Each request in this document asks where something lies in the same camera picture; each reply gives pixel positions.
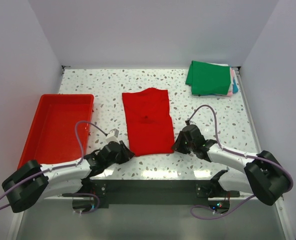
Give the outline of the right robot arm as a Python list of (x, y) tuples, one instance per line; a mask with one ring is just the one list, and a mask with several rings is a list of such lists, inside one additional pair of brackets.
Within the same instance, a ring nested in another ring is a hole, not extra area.
[(199, 159), (227, 167), (211, 178), (210, 198), (237, 191), (252, 194), (271, 206), (293, 187), (290, 174), (270, 152), (251, 154), (225, 147), (217, 138), (205, 139), (194, 124), (180, 131), (172, 149), (181, 154), (194, 153)]

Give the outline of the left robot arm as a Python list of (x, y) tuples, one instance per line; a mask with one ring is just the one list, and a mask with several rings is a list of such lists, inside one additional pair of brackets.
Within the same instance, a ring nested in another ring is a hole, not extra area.
[(12, 211), (20, 213), (48, 197), (76, 193), (88, 195), (91, 177), (103, 173), (113, 164), (128, 162), (134, 155), (123, 141), (112, 141), (102, 149), (69, 162), (40, 164), (34, 159), (10, 175), (2, 183), (2, 188)]

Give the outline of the red t shirt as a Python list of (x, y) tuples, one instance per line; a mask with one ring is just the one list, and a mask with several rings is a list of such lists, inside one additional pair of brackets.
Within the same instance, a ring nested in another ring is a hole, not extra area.
[(122, 93), (130, 150), (135, 156), (173, 153), (174, 130), (165, 89)]

